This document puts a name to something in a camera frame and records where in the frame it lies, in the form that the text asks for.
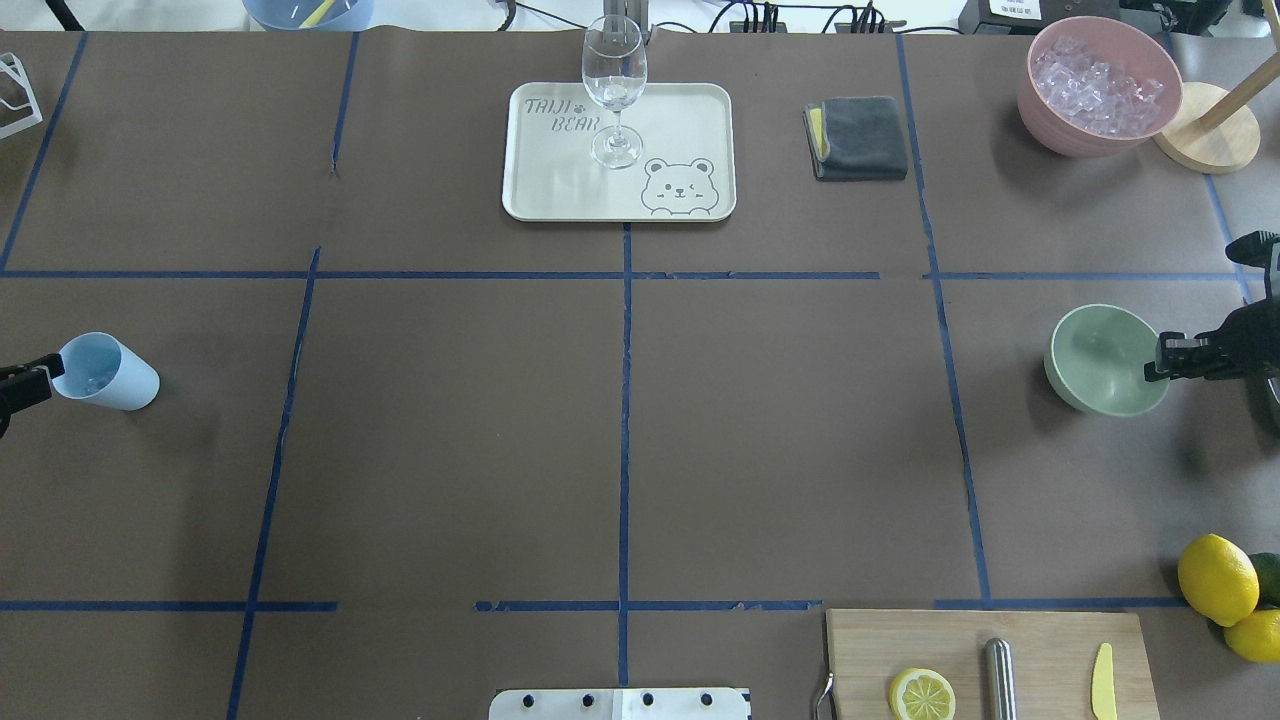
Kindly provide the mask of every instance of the cutting board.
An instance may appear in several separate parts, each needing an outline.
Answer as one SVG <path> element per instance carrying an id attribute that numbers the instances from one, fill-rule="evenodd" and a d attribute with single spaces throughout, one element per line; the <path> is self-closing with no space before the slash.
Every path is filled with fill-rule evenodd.
<path id="1" fill-rule="evenodd" d="M 1120 720 L 1160 720 L 1137 615 L 986 610 L 828 610 L 836 716 L 893 720 L 886 700 L 893 676 L 929 667 L 955 689 L 956 720 L 984 720 L 991 701 L 983 647 L 997 637 L 1012 647 L 1019 717 L 1092 720 L 1093 659 L 1108 642 Z"/>

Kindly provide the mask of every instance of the bear face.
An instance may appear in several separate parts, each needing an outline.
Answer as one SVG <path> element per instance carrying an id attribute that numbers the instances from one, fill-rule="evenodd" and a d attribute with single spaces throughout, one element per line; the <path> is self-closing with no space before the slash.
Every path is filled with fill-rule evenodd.
<path id="1" fill-rule="evenodd" d="M 640 200 L 654 215 L 710 215 L 719 202 L 719 192 L 712 183 L 714 169 L 704 158 L 687 165 L 668 164 L 660 158 L 645 160 L 649 182 Z"/>

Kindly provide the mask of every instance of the lemon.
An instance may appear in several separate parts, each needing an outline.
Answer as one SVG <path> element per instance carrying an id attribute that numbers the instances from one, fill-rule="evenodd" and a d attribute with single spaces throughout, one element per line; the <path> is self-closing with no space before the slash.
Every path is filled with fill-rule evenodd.
<path id="1" fill-rule="evenodd" d="M 1280 610 L 1257 610 L 1222 630 L 1222 637 L 1251 662 L 1280 662 Z"/>
<path id="2" fill-rule="evenodd" d="M 1196 538 L 1183 551 L 1178 584 L 1192 609 L 1224 628 L 1258 606 L 1258 573 L 1249 556 L 1212 533 Z"/>
<path id="3" fill-rule="evenodd" d="M 1258 571 L 1258 600 L 1280 607 L 1280 555 L 1256 552 L 1249 556 Z"/>
<path id="4" fill-rule="evenodd" d="M 890 684 L 888 705 L 897 720 L 951 720 L 956 714 L 956 693 L 933 670 L 908 667 Z"/>

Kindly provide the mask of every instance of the blue container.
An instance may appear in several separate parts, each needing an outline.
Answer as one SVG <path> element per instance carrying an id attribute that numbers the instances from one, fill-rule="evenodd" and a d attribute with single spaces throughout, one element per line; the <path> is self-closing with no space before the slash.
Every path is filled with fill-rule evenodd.
<path id="1" fill-rule="evenodd" d="M 374 0 L 335 0 L 324 20 L 315 27 L 300 28 L 302 20 L 320 6 L 320 0 L 243 0 L 243 3 L 248 14 L 266 29 L 357 32 L 369 29 L 369 19 L 374 15 Z"/>

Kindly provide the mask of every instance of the gray cloth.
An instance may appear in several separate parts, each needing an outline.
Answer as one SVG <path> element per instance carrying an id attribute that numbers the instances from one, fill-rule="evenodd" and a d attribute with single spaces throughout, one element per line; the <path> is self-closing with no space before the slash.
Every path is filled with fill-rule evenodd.
<path id="1" fill-rule="evenodd" d="M 822 108 L 822 127 L 810 110 Z M 820 181 L 902 179 L 906 146 L 892 97 L 831 97 L 805 105 L 813 174 Z M 815 136 L 826 138 L 823 152 Z"/>

